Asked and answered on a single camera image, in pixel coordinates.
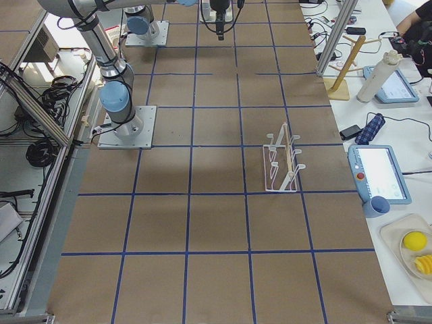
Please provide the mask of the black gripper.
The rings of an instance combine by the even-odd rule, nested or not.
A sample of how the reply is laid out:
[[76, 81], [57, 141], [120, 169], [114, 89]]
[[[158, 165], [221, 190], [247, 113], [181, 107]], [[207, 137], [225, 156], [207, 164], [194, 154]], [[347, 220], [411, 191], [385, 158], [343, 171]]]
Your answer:
[[216, 35], [219, 41], [224, 40], [224, 19], [230, 6], [229, 0], [210, 0], [210, 7], [215, 12]]

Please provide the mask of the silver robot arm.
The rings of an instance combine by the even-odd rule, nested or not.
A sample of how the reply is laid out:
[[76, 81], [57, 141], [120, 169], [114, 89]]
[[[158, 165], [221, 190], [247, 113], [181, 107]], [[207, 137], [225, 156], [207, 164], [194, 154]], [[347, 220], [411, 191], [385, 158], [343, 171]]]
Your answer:
[[151, 5], [139, 5], [124, 9], [128, 30], [138, 38], [151, 39], [159, 35], [159, 27]]
[[111, 119], [112, 131], [118, 138], [131, 138], [141, 133], [144, 121], [132, 103], [134, 72], [115, 52], [102, 27], [97, 12], [125, 9], [128, 28], [134, 34], [148, 34], [155, 24], [150, 12], [159, 1], [39, 1], [41, 7], [59, 18], [70, 18], [95, 56], [104, 86], [99, 98]]

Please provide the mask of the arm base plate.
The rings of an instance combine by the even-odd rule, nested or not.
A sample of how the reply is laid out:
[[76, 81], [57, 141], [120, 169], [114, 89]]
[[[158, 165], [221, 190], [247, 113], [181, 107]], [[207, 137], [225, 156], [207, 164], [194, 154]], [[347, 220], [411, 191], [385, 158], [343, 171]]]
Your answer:
[[99, 149], [150, 149], [153, 143], [156, 106], [134, 106], [135, 116], [116, 130], [99, 136]]
[[154, 21], [146, 34], [130, 33], [126, 38], [127, 47], [164, 47], [167, 42], [168, 21]]

